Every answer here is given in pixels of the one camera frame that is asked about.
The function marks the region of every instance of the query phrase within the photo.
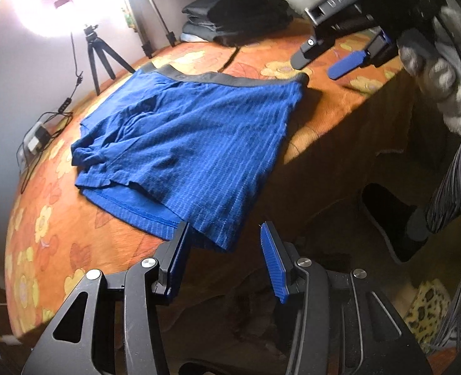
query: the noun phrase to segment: tripod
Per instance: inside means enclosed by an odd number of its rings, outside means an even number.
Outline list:
[[[112,80],[116,79],[116,75],[112,71],[110,67],[109,61],[105,57],[105,52],[107,52],[118,64],[124,67],[128,72],[134,73],[135,69],[133,69],[128,62],[126,62],[119,54],[112,49],[109,45],[107,45],[103,39],[99,38],[95,29],[97,29],[98,25],[95,26],[88,26],[84,29],[84,34],[86,36],[86,42],[88,42],[88,58],[90,60],[90,67],[91,67],[91,75],[93,76],[93,83],[95,84],[95,91],[97,92],[97,96],[100,94],[100,85],[98,84],[98,77],[97,77],[97,68],[95,66],[95,56],[93,50],[97,53],[100,62],[102,62],[103,67],[106,69],[107,73],[109,74]]]

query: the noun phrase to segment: blue boxer briefs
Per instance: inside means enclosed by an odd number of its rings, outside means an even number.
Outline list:
[[[71,147],[76,186],[160,238],[171,239],[184,220],[228,250],[307,82],[304,73],[254,80],[148,64],[81,121],[81,139]]]

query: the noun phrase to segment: glove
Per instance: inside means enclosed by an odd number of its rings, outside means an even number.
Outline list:
[[[461,13],[445,6],[439,15],[461,48]],[[439,57],[426,60],[408,46],[399,46],[399,57],[421,91],[437,103],[447,128],[461,136],[461,61],[437,18],[433,19],[433,27]]]

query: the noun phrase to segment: orange floral bedspread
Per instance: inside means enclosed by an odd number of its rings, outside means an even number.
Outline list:
[[[289,78],[297,72],[289,58],[309,31],[296,20],[286,31],[242,47],[224,72]],[[160,310],[163,328],[186,307],[226,294],[263,265],[260,223],[272,220],[284,239],[294,238],[313,215],[362,187],[379,151],[405,148],[417,89],[405,72],[399,73],[398,59],[379,69],[357,69],[336,82],[326,76],[331,64],[368,40],[362,34],[340,39],[304,69],[309,89],[291,117],[287,139],[237,250],[193,250],[179,296]],[[198,74],[218,71],[233,53],[213,43],[182,43],[161,50],[153,62]],[[79,121],[126,80],[122,77],[77,106],[74,120],[44,152],[24,194],[16,196],[6,239],[6,293],[13,332],[30,343],[87,270],[125,270],[152,255],[161,242],[89,203],[74,186],[70,145],[79,138]]]

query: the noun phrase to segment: screw head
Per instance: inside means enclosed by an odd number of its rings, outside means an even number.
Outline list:
[[[146,258],[142,261],[142,266],[144,268],[152,268],[157,264],[157,261],[154,258]]]
[[[296,263],[302,268],[307,268],[312,265],[312,261],[308,258],[300,258]]]
[[[98,269],[91,269],[86,273],[86,278],[89,280],[95,280],[100,277],[100,271]]]
[[[367,278],[367,272],[361,268],[354,269],[353,275],[357,279],[366,279]]]

